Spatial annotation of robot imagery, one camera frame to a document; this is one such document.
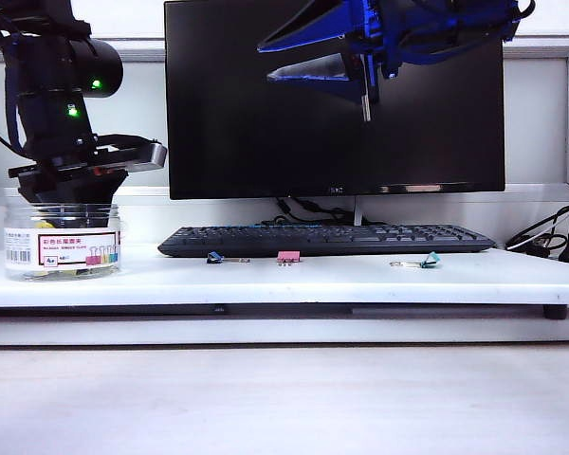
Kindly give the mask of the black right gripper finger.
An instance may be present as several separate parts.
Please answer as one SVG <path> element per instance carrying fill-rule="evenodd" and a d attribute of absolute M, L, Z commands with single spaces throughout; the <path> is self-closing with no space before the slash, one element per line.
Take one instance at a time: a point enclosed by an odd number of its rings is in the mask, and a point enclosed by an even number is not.
<path fill-rule="evenodd" d="M 335 53 L 277 68 L 269 82 L 291 83 L 351 102 L 363 97 L 363 63 L 357 55 Z"/>
<path fill-rule="evenodd" d="M 337 38 L 349 31 L 347 1 L 310 1 L 260 44 L 259 52 L 277 52 Z"/>

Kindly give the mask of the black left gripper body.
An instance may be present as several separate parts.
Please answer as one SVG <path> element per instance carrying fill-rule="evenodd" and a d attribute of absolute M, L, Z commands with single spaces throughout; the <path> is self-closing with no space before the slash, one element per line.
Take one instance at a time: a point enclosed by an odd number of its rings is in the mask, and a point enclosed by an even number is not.
<path fill-rule="evenodd" d="M 117 135 L 93 135 L 86 143 L 76 139 L 72 153 L 38 158 L 32 165 L 10 168 L 8 175 L 17 178 L 21 187 L 53 188 L 65 184 L 90 187 L 112 181 L 116 181 L 118 187 L 127 177 L 127 171 L 121 165 L 108 167 L 112 156 L 107 150 L 118 141 Z"/>

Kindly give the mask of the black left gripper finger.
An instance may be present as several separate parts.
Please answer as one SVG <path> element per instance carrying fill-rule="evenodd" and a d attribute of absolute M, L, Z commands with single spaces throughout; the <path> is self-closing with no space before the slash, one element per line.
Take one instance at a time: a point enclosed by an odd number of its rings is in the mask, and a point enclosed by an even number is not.
<path fill-rule="evenodd" d="M 74 223 L 76 190 L 73 182 L 38 187 L 22 184 L 21 195 L 29 206 L 21 208 L 21 222 Z"/>
<path fill-rule="evenodd" d="M 116 190 L 127 173 L 104 173 L 87 176 L 75 191 L 74 203 L 82 216 L 81 227 L 107 227 L 118 214 L 113 205 Z"/>

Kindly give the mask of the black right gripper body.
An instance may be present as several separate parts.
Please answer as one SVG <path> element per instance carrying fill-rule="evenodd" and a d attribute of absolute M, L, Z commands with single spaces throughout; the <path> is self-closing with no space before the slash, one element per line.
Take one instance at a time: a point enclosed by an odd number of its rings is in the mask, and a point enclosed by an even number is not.
<path fill-rule="evenodd" d="M 349 1 L 352 28 L 344 34 L 345 80 L 349 99 L 361 106 L 364 121 L 372 119 L 371 107 L 380 101 L 378 77 L 398 75 L 402 58 L 397 43 L 402 32 L 399 1 Z"/>

